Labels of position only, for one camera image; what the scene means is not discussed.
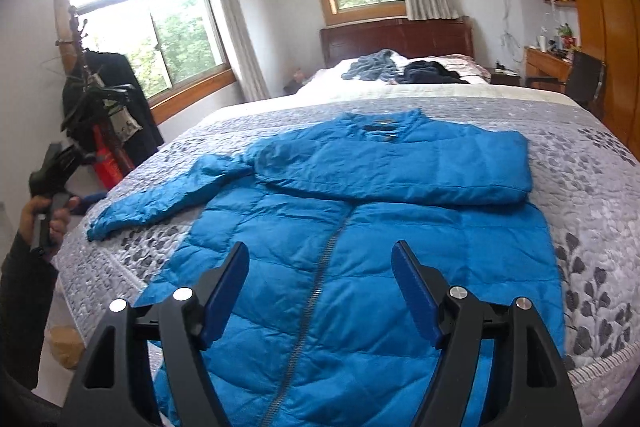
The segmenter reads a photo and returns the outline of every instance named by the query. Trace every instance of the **quilted bedspread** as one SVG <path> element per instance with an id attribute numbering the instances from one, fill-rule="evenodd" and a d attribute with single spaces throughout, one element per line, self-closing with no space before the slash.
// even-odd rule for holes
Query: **quilted bedspread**
<path id="1" fill-rule="evenodd" d="M 640 364 L 640 169 L 599 121 L 562 103 L 405 96 L 209 118 L 130 174 L 68 234 L 56 263 L 82 336 L 92 334 L 111 299 L 136 300 L 202 210 L 193 208 L 158 225 L 89 243 L 88 224 L 113 201 L 166 182 L 206 153 L 239 153 L 259 137 L 344 112 L 412 108 L 440 120 L 517 130 L 529 139 L 530 200 L 548 222 L 563 280 L 565 364 L 584 424 L 596 426 Z"/>

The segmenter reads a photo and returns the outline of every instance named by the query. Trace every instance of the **silver bolt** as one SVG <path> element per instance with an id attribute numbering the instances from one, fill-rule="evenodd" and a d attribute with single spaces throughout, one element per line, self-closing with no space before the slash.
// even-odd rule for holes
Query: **silver bolt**
<path id="1" fill-rule="evenodd" d="M 518 297 L 516 299 L 516 306 L 521 310 L 530 310 L 533 304 L 531 304 L 531 301 L 526 297 Z"/>
<path id="2" fill-rule="evenodd" d="M 177 301 L 188 301 L 192 295 L 193 290 L 191 288 L 178 288 L 174 292 L 174 299 Z"/>
<path id="3" fill-rule="evenodd" d="M 466 291 L 466 288 L 463 288 L 462 286 L 453 286 L 449 290 L 449 295 L 451 295 L 454 299 L 464 299 L 467 295 L 469 295 L 469 292 Z"/>
<path id="4" fill-rule="evenodd" d="M 109 309 L 114 313 L 121 312 L 126 307 L 127 301 L 125 299 L 115 299 L 109 304 Z"/>

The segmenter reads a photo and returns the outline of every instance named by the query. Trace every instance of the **puffer jacket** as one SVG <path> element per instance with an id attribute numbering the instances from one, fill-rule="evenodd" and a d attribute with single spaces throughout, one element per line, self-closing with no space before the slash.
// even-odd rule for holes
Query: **puffer jacket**
<path id="1" fill-rule="evenodd" d="M 249 274 L 204 359 L 234 427 L 408 426 L 438 352 L 418 335 L 390 254 L 486 301 L 528 296 L 562 354 L 559 273 L 548 228 L 527 201 L 517 132 L 431 120 L 418 110 L 355 115 L 263 139 L 236 157 L 117 201 L 88 237 L 206 206 L 138 300 L 161 301 L 219 266 L 236 241 Z M 465 425 L 477 425 L 490 370 L 485 341 Z M 176 420 L 164 371 L 161 408 Z"/>

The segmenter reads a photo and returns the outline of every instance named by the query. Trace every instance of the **zipper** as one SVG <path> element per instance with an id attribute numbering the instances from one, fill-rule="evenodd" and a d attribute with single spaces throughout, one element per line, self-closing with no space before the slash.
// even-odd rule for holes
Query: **zipper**
<path id="1" fill-rule="evenodd" d="M 302 317 L 300 318 L 300 329 L 298 330 L 298 336 L 296 338 L 296 343 L 293 345 L 293 349 L 291 350 L 291 354 L 289 355 L 289 361 L 287 362 L 287 368 L 284 372 L 284 377 L 282 378 L 282 383 L 280 384 L 280 388 L 276 393 L 276 396 L 273 398 L 273 401 L 269 405 L 267 412 L 262 417 L 259 427 L 269 427 L 271 422 L 273 421 L 274 416 L 280 409 L 282 402 L 289 390 L 291 385 L 291 381 L 293 380 L 293 376 L 296 370 L 296 366 L 298 365 L 298 360 L 302 355 L 302 350 L 305 347 L 306 337 L 309 332 L 309 326 L 311 325 L 311 317 L 314 314 L 314 309 L 316 308 L 316 303 L 320 298 L 320 294 L 322 293 L 322 283 L 324 283 L 324 273 L 326 272 L 327 266 L 329 266 L 329 261 L 331 260 L 331 254 L 334 253 L 335 243 L 338 241 L 338 236 L 344 230 L 344 227 L 347 225 L 347 221 L 353 212 L 353 208 L 349 211 L 349 213 L 344 217 L 340 227 L 333 233 L 333 235 L 327 241 L 327 244 L 322 251 L 322 255 L 318 260 L 318 269 L 316 270 L 316 277 L 314 278 L 314 285 L 309 294 L 308 299 L 306 300 L 305 309 L 302 312 Z"/>

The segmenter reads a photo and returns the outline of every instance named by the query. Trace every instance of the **wooden headboard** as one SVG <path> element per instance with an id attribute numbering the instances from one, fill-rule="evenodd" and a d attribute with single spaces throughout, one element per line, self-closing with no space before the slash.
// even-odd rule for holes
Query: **wooden headboard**
<path id="1" fill-rule="evenodd" d="M 474 57 L 471 19 L 384 19 L 320 30 L 324 63 L 333 68 L 345 58 L 390 49 L 407 58 L 460 53 Z"/>

